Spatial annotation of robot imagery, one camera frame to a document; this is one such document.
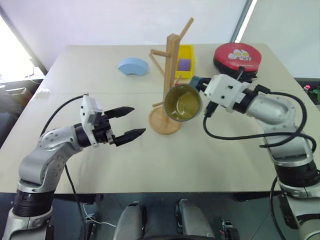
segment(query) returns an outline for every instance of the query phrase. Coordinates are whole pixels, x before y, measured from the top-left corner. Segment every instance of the table surface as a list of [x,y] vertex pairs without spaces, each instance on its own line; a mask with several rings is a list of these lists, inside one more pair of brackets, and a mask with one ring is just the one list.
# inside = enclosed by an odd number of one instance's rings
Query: table surface
[[[213,52],[219,44],[194,45],[195,75],[211,77]],[[253,44],[262,55],[258,79],[273,91],[283,91],[303,100],[308,111],[305,133],[319,142],[319,110],[265,44]],[[148,54],[151,48],[165,46],[68,46],[58,57],[39,89],[21,114],[0,149],[0,192],[13,193],[19,180],[21,160],[37,144],[39,134],[50,115],[65,101],[83,93],[98,98],[103,110],[134,107],[129,115],[110,121],[119,136],[135,128],[146,132],[128,144],[116,147],[101,144],[87,147],[67,162],[79,193],[138,192],[247,192],[268,191],[276,173],[268,152],[259,148],[262,139],[224,141],[207,136],[202,116],[185,122],[171,135],[160,135],[149,126],[152,104],[162,100],[163,78]],[[123,58],[137,57],[148,62],[144,76],[125,76],[117,70]],[[202,96],[204,106],[208,100]],[[81,100],[64,107],[49,129],[80,122]],[[297,121],[301,112],[297,107]],[[220,136],[261,133],[253,118],[219,107],[208,121],[208,129]],[[314,154],[320,165],[319,151]],[[56,193],[71,193],[65,172]]]

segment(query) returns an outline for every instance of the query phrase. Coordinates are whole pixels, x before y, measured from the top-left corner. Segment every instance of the floor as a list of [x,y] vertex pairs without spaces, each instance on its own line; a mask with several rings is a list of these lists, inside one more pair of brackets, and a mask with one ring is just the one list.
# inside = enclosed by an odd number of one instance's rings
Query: floor
[[[0,236],[13,199],[13,193],[0,193]],[[233,222],[241,240],[280,240],[269,213],[267,197],[238,202],[231,193],[117,193],[104,194],[103,200],[94,205],[86,205],[86,210],[88,214],[98,212],[98,221],[116,225],[123,209],[133,201],[140,201],[147,209],[145,236],[175,235],[174,205],[180,199],[189,199],[202,209],[217,240],[223,239],[217,232],[220,217]],[[277,199],[274,204],[276,217],[286,239],[298,240],[298,232],[285,225]],[[55,239],[80,239],[81,224],[76,204],[55,199],[52,205],[54,211],[51,222],[55,227]],[[99,225],[94,239],[111,240],[114,231],[114,227]]]

